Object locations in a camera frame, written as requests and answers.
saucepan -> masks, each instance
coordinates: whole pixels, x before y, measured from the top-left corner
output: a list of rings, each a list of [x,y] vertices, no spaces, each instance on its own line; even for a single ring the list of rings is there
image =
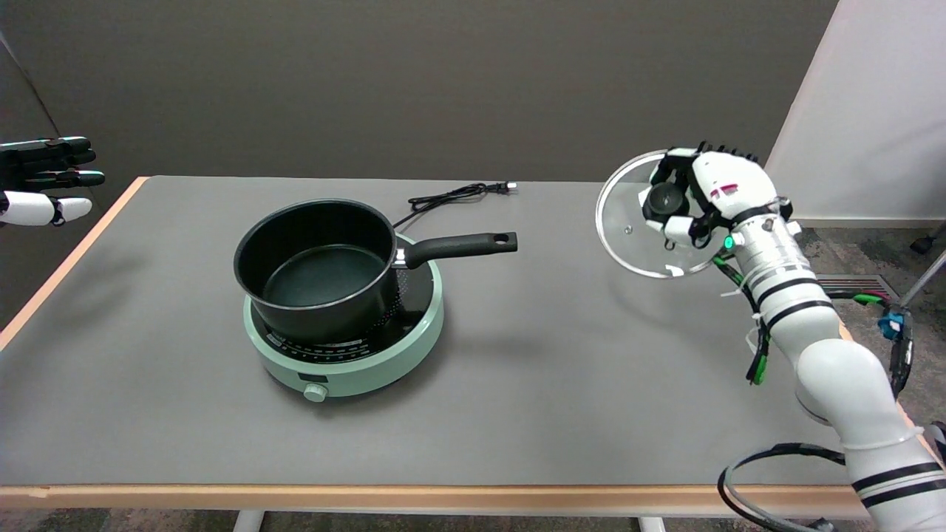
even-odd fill
[[[511,253],[516,233],[480,233],[398,245],[391,222],[351,200],[288,206],[257,223],[234,255],[236,280],[272,330],[295,342],[359,338],[392,308],[396,269],[429,260]]]

mint green induction cooker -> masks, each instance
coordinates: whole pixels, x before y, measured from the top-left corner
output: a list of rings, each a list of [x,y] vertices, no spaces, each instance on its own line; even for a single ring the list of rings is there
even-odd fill
[[[420,364],[444,325],[443,281],[434,261],[398,270],[397,285],[394,307],[359,338],[339,344],[308,346],[286,339],[263,323],[250,297],[243,304],[243,323],[266,370],[306,399],[364,394]]]

black handle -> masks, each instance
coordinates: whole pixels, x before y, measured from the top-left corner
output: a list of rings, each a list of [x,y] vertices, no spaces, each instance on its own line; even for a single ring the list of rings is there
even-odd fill
[[[480,233],[421,240],[404,249],[404,264],[414,269],[436,258],[476,257],[519,249],[516,233]]]

wooden table edge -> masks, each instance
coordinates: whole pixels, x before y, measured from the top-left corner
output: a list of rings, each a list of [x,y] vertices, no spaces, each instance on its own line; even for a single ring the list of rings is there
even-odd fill
[[[138,177],[0,330],[0,351],[23,328],[92,247],[149,177]],[[841,335],[851,339],[842,324]],[[910,418],[903,416],[912,424]],[[861,516],[850,486],[746,486],[744,492],[789,515],[801,509]],[[727,513],[714,486],[272,486],[272,485],[62,485],[0,487],[0,507],[357,508],[369,510],[508,510],[556,513],[582,508],[663,516]]]

black cable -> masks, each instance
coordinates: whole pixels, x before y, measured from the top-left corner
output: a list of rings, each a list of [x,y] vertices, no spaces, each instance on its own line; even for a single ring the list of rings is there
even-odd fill
[[[496,194],[509,194],[510,192],[516,190],[516,187],[517,185],[515,183],[510,183],[508,181],[504,181],[502,183],[493,183],[491,185],[487,185],[486,183],[473,183],[471,185],[455,188],[444,194],[437,194],[436,196],[419,196],[417,198],[410,198],[408,203],[411,204],[411,214],[395,222],[394,228],[397,228],[398,226],[409,222],[414,217],[431,211],[440,205],[450,204],[469,198],[475,198],[490,192]]]
[[[787,455],[801,455],[801,456],[816,456],[818,458],[823,458],[825,460],[831,461],[840,466],[845,465],[844,454],[837,451],[832,451],[831,449],[826,449],[824,447],[808,444],[808,443],[779,443],[773,446],[771,449],[762,452],[756,452],[751,454],[746,458],[740,460],[735,467],[725,468],[723,472],[719,474],[719,478],[716,480],[716,492],[719,493],[720,498],[723,500],[723,503],[729,507],[732,511],[736,512],[737,515],[750,521],[753,524],[756,524],[766,530],[774,530],[776,532],[793,532],[792,528],[788,528],[780,523],[774,523],[765,518],[765,516],[756,516],[749,513],[746,509],[740,507],[736,501],[733,501],[730,495],[726,492],[726,474],[727,471],[733,470],[755,462],[757,460],[762,460],[764,458],[769,458],[772,456],[787,456]],[[733,490],[733,486],[728,487],[730,491]]]
[[[0,37],[0,43],[3,43],[3,47],[7,49],[9,57],[13,60],[13,64],[16,65],[17,70],[20,71],[20,76],[23,77],[24,81],[26,81],[26,86],[29,87],[29,91],[33,93],[33,96],[36,98],[36,102],[39,103],[40,107],[43,109],[43,113],[46,115],[49,125],[53,127],[53,131],[56,133],[56,136],[62,137],[62,133],[59,131],[59,126],[56,125],[56,120],[53,120],[53,115],[51,115],[49,113],[49,109],[46,108],[46,103],[43,101],[43,98],[40,97],[40,91],[36,89],[33,79],[26,72],[26,69],[20,64],[20,60],[17,59],[16,54],[14,54],[13,50],[10,49],[7,40],[3,37]]]
[[[876,297],[878,299],[877,304],[884,308],[884,310],[890,310],[890,300],[884,297],[881,297],[876,293],[863,293],[858,290],[840,290],[840,289],[828,289],[825,291],[825,294],[830,299],[851,299],[853,300],[858,295],[869,295],[871,297]],[[860,305],[866,305],[860,301],[856,301]]]
[[[7,39],[4,38],[3,34],[0,34],[0,44],[7,50],[9,58],[13,60],[13,64],[16,65],[17,70],[20,71],[20,76],[26,82],[26,86],[29,88],[29,92],[33,93],[33,97],[36,99],[36,102],[40,105],[40,109],[43,110],[43,114],[46,116],[46,120],[49,121],[49,125],[53,128],[53,133],[56,134],[57,138],[62,138],[62,132],[59,129],[59,125],[56,123],[56,120],[53,119],[53,115],[49,112],[49,108],[46,107],[46,102],[43,100],[43,97],[40,96],[39,89],[36,88],[36,83],[33,83],[33,78],[29,75],[26,69],[20,64],[20,60],[16,57],[16,54],[13,53],[12,48],[9,47]],[[99,204],[98,197],[96,193],[92,190],[90,186],[85,188],[89,191],[89,196],[92,200]]]
[[[728,257],[720,254],[717,255],[720,260],[714,260],[713,263],[716,264],[716,268],[723,273],[726,277],[729,277],[729,280],[733,282],[736,286],[740,287],[743,295],[745,296],[746,301],[749,302],[749,307],[752,309],[752,314],[758,314],[759,304],[756,303],[756,300],[752,297],[752,291],[749,290],[749,287],[742,282],[742,275],[736,271],[735,268],[726,264]],[[745,379],[752,384],[761,384],[761,382],[756,382],[756,376],[759,374],[759,367],[762,364],[767,363],[768,359],[768,350],[769,342],[771,341],[771,336],[768,333],[768,327],[760,319],[759,320],[759,335],[756,337],[756,352],[752,357],[752,364],[749,365],[749,369],[745,372]]]

